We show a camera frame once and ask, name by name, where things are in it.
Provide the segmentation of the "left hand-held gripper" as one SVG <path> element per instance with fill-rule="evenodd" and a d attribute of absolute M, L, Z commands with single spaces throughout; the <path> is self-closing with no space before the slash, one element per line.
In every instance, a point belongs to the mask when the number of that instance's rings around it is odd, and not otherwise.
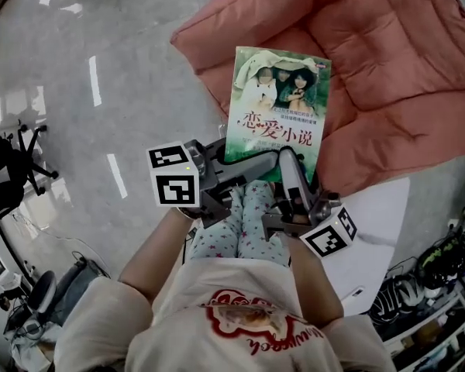
<path fill-rule="evenodd" d="M 253 181 L 277 166 L 277 152 L 263 151 L 233 163 L 223 159 L 226 138 L 205 146 L 196 139 L 146 150 L 156 204 L 176 207 L 208 228 L 231 215 L 229 191 L 241 177 Z"/>

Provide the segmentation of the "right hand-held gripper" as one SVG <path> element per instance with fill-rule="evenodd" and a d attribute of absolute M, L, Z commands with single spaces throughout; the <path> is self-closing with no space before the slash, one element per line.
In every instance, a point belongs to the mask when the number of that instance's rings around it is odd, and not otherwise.
<path fill-rule="evenodd" d="M 299 239 L 320 259 L 351 246 L 357 227 L 339 194 L 312 193 L 298 155 L 288 146 L 279 151 L 279 168 L 285 197 L 262 216 L 265 236 L 283 233 Z"/>

